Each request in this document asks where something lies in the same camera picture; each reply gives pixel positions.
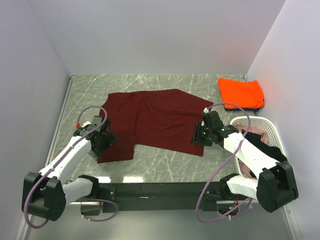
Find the dark red t-shirt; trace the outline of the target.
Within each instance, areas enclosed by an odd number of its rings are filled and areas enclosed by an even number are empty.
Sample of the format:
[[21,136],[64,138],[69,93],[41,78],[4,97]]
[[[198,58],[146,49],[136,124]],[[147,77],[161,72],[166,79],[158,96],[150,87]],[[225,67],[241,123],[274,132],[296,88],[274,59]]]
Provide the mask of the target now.
[[110,93],[99,114],[107,116],[117,141],[97,162],[132,160],[136,144],[201,157],[204,148],[192,139],[195,124],[211,105],[179,89]]

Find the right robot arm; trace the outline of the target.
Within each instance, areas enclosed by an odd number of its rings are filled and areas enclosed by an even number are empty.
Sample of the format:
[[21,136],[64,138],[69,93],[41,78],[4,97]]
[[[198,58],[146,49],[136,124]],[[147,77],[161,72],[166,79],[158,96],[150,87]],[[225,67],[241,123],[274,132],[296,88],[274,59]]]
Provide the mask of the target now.
[[292,166],[268,156],[244,137],[232,125],[214,129],[197,122],[192,143],[202,146],[218,144],[242,161],[255,178],[232,173],[223,177],[219,188],[210,193],[215,197],[230,200],[236,195],[255,199],[269,213],[291,203],[299,197]]

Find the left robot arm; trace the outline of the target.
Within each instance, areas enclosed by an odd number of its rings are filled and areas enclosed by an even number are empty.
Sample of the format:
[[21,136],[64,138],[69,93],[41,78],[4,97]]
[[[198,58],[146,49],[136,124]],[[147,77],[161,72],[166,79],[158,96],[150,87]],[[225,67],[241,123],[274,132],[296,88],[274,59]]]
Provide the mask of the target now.
[[81,198],[102,202],[98,178],[80,175],[71,183],[67,183],[67,178],[85,156],[97,160],[116,141],[106,127],[88,124],[73,133],[69,143],[51,163],[39,172],[29,172],[23,180],[21,202],[26,222],[30,222],[30,215],[54,222],[67,205]]

